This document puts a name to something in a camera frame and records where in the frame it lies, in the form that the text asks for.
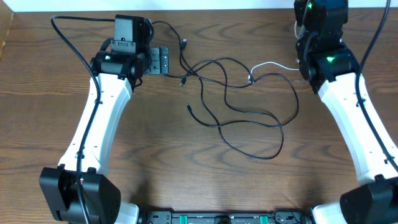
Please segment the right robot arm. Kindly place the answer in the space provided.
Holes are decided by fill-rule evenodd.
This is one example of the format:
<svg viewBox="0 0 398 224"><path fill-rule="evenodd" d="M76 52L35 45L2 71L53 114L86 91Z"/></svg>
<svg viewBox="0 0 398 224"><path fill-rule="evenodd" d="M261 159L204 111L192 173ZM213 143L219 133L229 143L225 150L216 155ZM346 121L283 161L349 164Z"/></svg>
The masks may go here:
<svg viewBox="0 0 398 224"><path fill-rule="evenodd" d="M343 42L347 0L295 1L299 70L335 119L358 187L312 208L314 223L396 223L397 146L366 89L364 64Z"/></svg>

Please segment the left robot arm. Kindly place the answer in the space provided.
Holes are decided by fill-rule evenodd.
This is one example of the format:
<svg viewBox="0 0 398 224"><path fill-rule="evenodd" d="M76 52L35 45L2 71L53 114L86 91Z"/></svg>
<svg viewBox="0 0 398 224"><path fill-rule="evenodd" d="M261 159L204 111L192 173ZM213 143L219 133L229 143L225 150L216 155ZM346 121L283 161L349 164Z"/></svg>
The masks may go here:
<svg viewBox="0 0 398 224"><path fill-rule="evenodd" d="M108 179L118 123L144 75L169 71L167 47L151 47L150 19L117 15L114 35L84 61L90 89L75 135L57 167L42 170L39 184L53 218L67 223L138 223L139 207L125 202Z"/></svg>

